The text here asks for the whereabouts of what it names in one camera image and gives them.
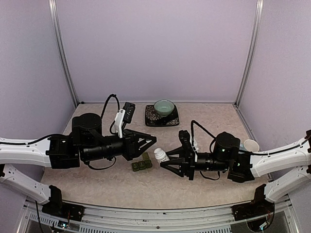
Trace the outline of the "front aluminium rail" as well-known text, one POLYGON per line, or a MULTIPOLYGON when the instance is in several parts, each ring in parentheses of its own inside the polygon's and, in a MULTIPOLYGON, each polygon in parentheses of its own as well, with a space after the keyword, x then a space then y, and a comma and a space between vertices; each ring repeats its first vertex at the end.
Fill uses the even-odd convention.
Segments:
POLYGON ((26 200, 17 233, 248 233, 251 219, 235 220, 232 205, 152 210, 84 204, 80 221, 41 212, 26 200))

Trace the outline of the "aluminium frame post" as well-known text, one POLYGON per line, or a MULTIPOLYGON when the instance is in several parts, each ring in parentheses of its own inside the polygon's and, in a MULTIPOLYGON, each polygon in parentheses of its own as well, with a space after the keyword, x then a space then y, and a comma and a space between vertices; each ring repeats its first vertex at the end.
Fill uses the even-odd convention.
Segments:
POLYGON ((51 19, 52 19, 52 25, 53 25, 53 29, 55 33, 57 49, 58 49, 62 69, 65 75, 65 81, 69 89, 69 94, 72 100, 72 104, 74 108, 77 108, 79 104, 79 100, 76 94, 73 80, 71 78, 69 65, 68 65, 68 61, 66 57, 66 52, 65 52, 65 48, 64 48, 64 44, 62 40, 60 22, 59 22, 58 11, 57 11, 57 3, 56 3, 56 0, 48 0, 48 3, 49 3, 49 9, 50 9, 50 14, 51 14, 51 19))
POLYGON ((251 66, 252 66, 255 51, 256 51, 256 45, 257 45, 260 23, 261 23, 261 18, 262 18, 263 6, 264 6, 264 0, 257 0, 250 45, 249 45, 246 63, 245 63, 243 74, 242 74, 242 81, 241 81, 241 84, 240 84, 240 87, 237 93, 237 97, 235 100, 236 108, 239 108, 242 103, 242 99, 243 99, 246 86, 247 86, 247 82, 249 79, 251 66))

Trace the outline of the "white pill bottle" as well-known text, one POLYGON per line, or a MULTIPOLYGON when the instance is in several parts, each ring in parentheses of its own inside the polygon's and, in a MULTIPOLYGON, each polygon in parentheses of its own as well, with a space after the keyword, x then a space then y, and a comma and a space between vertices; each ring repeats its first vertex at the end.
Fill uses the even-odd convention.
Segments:
POLYGON ((166 152, 161 148, 155 149, 154 155, 155 155, 155 159, 158 161, 159 164, 170 160, 166 152))

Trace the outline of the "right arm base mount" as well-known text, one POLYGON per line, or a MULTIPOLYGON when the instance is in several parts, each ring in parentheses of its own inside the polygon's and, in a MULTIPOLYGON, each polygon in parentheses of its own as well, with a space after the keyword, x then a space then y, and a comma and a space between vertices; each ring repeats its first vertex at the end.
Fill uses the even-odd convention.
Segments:
POLYGON ((254 198, 248 203, 236 204, 231 207, 235 221, 271 214, 275 210, 274 202, 265 198, 266 184, 262 184, 255 190, 254 198))

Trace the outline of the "left aluminium frame post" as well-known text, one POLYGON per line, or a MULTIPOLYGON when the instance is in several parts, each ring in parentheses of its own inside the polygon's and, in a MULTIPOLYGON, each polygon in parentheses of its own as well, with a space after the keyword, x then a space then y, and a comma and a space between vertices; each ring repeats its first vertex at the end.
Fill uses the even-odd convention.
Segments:
POLYGON ((56 0, 48 0, 48 3, 49 3, 49 9, 50 9, 50 14, 51 14, 51 19, 52 19, 52 25, 53 25, 53 29, 55 33, 57 49, 58 49, 62 69, 65 75, 65 81, 69 89, 69 94, 72 100, 72 104, 74 108, 77 108, 79 104, 79 100, 76 94, 73 80, 71 78, 69 65, 68 65, 68 61, 66 57, 66 52, 65 52, 65 48, 64 48, 64 44, 62 40, 60 22, 59 22, 58 11, 57 11, 57 3, 56 3, 56 0))

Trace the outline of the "light blue mug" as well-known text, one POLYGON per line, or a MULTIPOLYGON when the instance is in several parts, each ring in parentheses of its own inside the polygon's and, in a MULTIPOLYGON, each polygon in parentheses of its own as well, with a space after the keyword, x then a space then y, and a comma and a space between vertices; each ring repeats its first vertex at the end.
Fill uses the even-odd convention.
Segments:
POLYGON ((243 143, 240 144, 240 150, 258 152, 259 144, 252 139, 246 139, 243 143))

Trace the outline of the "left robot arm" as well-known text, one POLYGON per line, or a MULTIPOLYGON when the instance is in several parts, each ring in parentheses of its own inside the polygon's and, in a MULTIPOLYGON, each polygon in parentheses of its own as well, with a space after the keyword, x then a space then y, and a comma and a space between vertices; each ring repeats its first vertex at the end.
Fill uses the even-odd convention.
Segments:
POLYGON ((0 181, 31 197, 58 216, 68 211, 61 190, 35 181, 15 168, 15 164, 37 165, 52 169, 69 169, 89 165, 101 159, 123 156, 131 161, 140 157, 156 142, 156 137, 133 130, 103 136, 102 119, 87 113, 72 119, 69 135, 50 134, 28 142, 2 138, 0 140, 0 181))

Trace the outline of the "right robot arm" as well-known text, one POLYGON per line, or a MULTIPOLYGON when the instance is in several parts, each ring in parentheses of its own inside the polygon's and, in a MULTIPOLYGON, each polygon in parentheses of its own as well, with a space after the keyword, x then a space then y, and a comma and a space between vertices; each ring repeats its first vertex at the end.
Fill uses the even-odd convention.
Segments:
POLYGON ((188 131, 179 132, 181 147, 167 152, 168 161, 160 166, 180 177, 193 180, 195 171, 227 172, 227 178, 237 183, 252 181, 268 173, 290 169, 277 180, 256 188, 248 205, 252 215, 258 216, 268 203, 301 187, 311 180, 311 132, 300 140, 264 152, 240 149, 240 140, 222 132, 212 141, 212 152, 196 152, 188 131))

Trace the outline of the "right aluminium frame post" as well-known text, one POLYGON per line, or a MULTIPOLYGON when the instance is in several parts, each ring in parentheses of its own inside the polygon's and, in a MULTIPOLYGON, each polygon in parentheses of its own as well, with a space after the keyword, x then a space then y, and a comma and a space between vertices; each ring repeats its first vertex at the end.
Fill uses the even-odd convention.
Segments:
POLYGON ((245 63, 243 74, 242 74, 242 81, 241 81, 241 84, 240 84, 240 87, 237 93, 237 97, 235 100, 236 108, 239 108, 242 103, 242 99, 243 99, 246 86, 247 86, 247 82, 249 79, 251 66, 252 66, 255 51, 256 51, 256 45, 257 45, 260 23, 261 23, 261 18, 262 18, 263 6, 264 6, 264 0, 257 0, 250 45, 249 45, 246 63, 245 63))

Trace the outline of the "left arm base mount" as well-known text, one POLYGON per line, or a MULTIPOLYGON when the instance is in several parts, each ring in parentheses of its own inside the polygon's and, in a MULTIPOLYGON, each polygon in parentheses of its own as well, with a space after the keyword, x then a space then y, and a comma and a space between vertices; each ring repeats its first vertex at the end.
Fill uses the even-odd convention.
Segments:
POLYGON ((63 202, 61 190, 50 185, 50 196, 46 204, 42 204, 42 212, 68 220, 81 222, 85 207, 77 204, 63 202))

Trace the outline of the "green three-compartment pill box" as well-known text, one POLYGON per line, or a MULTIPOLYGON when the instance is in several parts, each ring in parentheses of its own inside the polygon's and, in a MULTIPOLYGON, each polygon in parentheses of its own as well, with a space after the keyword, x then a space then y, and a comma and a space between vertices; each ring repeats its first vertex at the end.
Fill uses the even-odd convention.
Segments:
POLYGON ((132 171, 133 172, 137 172, 140 170, 146 170, 146 169, 150 169, 153 167, 152 161, 150 159, 149 153, 148 152, 144 152, 142 154, 142 160, 137 161, 137 162, 133 162, 131 164, 132 166, 132 171))

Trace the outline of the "celadon green bowl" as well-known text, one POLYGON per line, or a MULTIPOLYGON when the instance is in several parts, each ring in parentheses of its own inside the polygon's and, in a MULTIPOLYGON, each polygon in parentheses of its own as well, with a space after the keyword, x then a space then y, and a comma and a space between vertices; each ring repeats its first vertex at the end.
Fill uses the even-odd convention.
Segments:
POLYGON ((158 100, 154 103, 154 109, 160 116, 168 116, 174 108, 175 105, 170 100, 158 100))

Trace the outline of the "black floral square plate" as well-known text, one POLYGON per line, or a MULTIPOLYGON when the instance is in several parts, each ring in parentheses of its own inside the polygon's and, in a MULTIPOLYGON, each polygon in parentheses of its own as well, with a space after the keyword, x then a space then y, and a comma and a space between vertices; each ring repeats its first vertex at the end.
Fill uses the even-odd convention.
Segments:
POLYGON ((177 107, 167 116, 161 116, 153 105, 145 107, 145 125, 148 127, 173 127, 179 125, 179 115, 177 107))

